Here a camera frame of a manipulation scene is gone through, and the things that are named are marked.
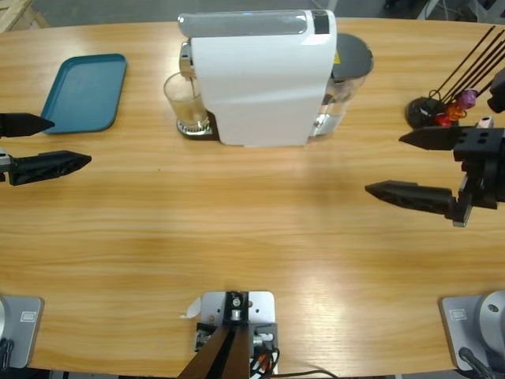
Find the glass cup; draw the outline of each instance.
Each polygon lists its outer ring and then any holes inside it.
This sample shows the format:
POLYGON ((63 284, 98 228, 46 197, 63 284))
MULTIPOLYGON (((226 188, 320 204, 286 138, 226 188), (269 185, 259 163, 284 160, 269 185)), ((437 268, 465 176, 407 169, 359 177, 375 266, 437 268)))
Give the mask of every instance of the glass cup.
POLYGON ((175 73, 163 85, 165 96, 177 116, 177 127, 183 133, 204 132, 209 127, 198 81, 175 73))

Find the floor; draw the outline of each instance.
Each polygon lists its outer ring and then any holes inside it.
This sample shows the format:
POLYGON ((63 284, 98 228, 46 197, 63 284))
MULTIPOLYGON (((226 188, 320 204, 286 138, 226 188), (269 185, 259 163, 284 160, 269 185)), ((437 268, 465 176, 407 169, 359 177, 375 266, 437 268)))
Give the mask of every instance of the floor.
MULTIPOLYGON (((339 17, 416 18, 426 0, 399 0, 390 9, 385 0, 339 0, 339 17)), ((446 0, 450 19, 468 0, 446 0)), ((112 24, 122 22, 175 21, 179 13, 219 12, 265 9, 325 8, 327 0, 35 0, 33 7, 42 12, 53 27, 112 24)), ((443 20, 438 6, 430 16, 443 20)))

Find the black stick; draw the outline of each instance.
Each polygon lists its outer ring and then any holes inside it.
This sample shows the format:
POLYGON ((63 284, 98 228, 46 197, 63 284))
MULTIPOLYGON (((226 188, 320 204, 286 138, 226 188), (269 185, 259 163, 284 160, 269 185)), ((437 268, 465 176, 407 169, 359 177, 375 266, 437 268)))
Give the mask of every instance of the black stick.
POLYGON ((489 30, 482 36, 481 40, 479 40, 479 42, 477 42, 477 44, 473 47, 473 49, 470 51, 470 53, 468 53, 468 55, 465 56, 465 58, 462 60, 462 62, 459 63, 458 67, 456 67, 454 69, 454 71, 451 73, 451 75, 449 75, 449 77, 442 83, 442 85, 440 85, 439 89, 437 89, 435 91, 435 93, 440 92, 442 87, 455 75, 455 73, 461 68, 461 66, 463 66, 465 64, 465 62, 468 60, 468 58, 470 58, 470 55, 472 55, 474 53, 474 51, 481 45, 482 41, 484 41, 486 39, 486 37, 489 36, 489 34, 492 32, 492 30, 494 28, 495 28, 494 25, 491 28, 489 28, 489 30))
POLYGON ((469 76, 466 76, 466 74, 481 60, 481 58, 484 56, 484 54, 486 54, 488 52, 488 50, 491 48, 491 46, 495 44, 497 39, 499 37, 501 37, 502 34, 503 34, 503 30, 500 33, 498 33, 495 36, 495 38, 492 39, 491 43, 489 43, 489 45, 484 49, 484 51, 481 52, 481 54, 477 57, 477 59, 475 61, 473 61, 473 63, 470 65, 470 67, 468 69, 466 69, 464 74, 460 76, 460 78, 456 81, 456 83, 454 83, 454 85, 451 87, 451 89, 449 91, 447 91, 447 93, 442 97, 443 103, 445 103, 445 101, 447 99, 450 99, 452 97, 452 95, 454 95, 454 93, 456 91, 453 91, 453 90, 458 86, 458 84, 460 84, 462 81, 467 81, 469 79, 469 77, 471 77, 472 75, 474 75, 477 72, 479 67, 477 67, 469 76))
POLYGON ((482 95, 484 92, 486 92, 488 90, 489 87, 491 87, 491 84, 492 84, 492 79, 489 81, 489 83, 487 83, 480 91, 479 93, 477 94, 477 97, 479 97, 480 95, 482 95))
MULTIPOLYGON (((505 41, 502 41, 502 42, 498 43, 498 45, 496 45, 496 47, 501 47, 504 43, 505 43, 505 41)), ((499 58, 499 56, 501 56, 501 54, 505 51, 505 47, 503 47, 503 48, 499 49, 496 54, 494 54, 497 50, 496 47, 493 49, 493 51, 491 51, 491 53, 488 54, 488 56, 486 56, 484 61, 482 61, 481 64, 479 64, 476 67, 476 69, 451 93, 451 96, 449 96, 449 98, 447 99, 447 103, 450 103, 457 95, 459 95, 459 93, 463 89, 473 88, 477 84, 479 84, 479 82, 485 76, 485 75, 482 75, 482 73, 490 65, 492 65, 496 61, 496 59, 499 58)))
POLYGON ((498 58, 498 60, 497 60, 496 62, 494 62, 494 63, 492 64, 492 66, 491 66, 491 67, 489 67, 489 69, 487 69, 487 70, 485 71, 485 73, 483 73, 483 74, 482 74, 482 76, 479 78, 479 81, 481 81, 482 79, 484 79, 484 78, 485 78, 485 77, 486 77, 486 76, 487 76, 487 75, 488 75, 488 74, 489 74, 489 73, 490 73, 490 72, 491 72, 491 71, 492 71, 495 67, 497 67, 497 66, 498 66, 498 64, 499 64, 500 62, 502 62, 502 61, 503 61, 503 59, 504 59, 504 58, 505 58, 505 53, 501 54, 501 56, 498 58))
POLYGON ((501 59, 503 59, 503 52, 505 51, 505 47, 499 50, 498 54, 494 56, 492 59, 489 60, 489 62, 482 68, 482 70, 476 75, 476 79, 468 86, 468 88, 474 88, 477 84, 481 82, 482 79, 484 79, 485 75, 482 75, 485 69, 487 69, 491 64, 494 64, 493 67, 496 67, 496 59, 498 59, 498 63, 500 62, 501 59))

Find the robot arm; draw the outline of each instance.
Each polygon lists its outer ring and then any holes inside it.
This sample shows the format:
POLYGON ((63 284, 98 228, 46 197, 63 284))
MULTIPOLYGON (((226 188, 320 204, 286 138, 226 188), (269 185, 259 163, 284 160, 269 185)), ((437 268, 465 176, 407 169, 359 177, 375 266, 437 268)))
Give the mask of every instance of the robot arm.
MULTIPOLYGON (((31 136, 52 126, 53 122, 33 114, 0 114, 0 137, 31 136)), ((12 186, 58 178, 80 170, 91 160, 90 156, 67 151, 14 158, 0 148, 0 182, 6 180, 6 173, 12 186)))

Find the black cable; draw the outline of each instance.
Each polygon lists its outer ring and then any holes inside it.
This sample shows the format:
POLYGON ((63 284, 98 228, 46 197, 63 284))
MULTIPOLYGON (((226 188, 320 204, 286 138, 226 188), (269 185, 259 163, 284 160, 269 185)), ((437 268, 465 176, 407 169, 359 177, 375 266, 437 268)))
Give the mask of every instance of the black cable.
POLYGON ((340 377, 337 377, 335 374, 331 373, 330 371, 326 370, 311 370, 311 371, 303 371, 300 373, 275 373, 272 375, 267 375, 261 377, 263 378, 268 378, 268 377, 305 377, 307 375, 313 375, 315 373, 322 373, 324 375, 328 375, 329 377, 332 377, 333 379, 341 379, 340 377))
POLYGON ((489 367, 482 363, 468 347, 459 349, 459 357, 465 361, 480 379, 495 379, 495 375, 489 367))

